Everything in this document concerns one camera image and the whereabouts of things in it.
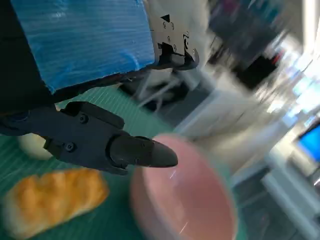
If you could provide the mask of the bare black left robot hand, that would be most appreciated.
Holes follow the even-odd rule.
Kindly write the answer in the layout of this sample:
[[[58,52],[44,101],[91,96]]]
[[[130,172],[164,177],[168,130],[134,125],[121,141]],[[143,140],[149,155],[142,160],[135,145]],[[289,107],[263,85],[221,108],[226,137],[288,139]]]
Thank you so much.
[[[176,166],[172,149],[73,97],[148,70],[196,68],[191,9],[188,0],[1,1],[0,132],[39,135],[55,158],[117,175]]]

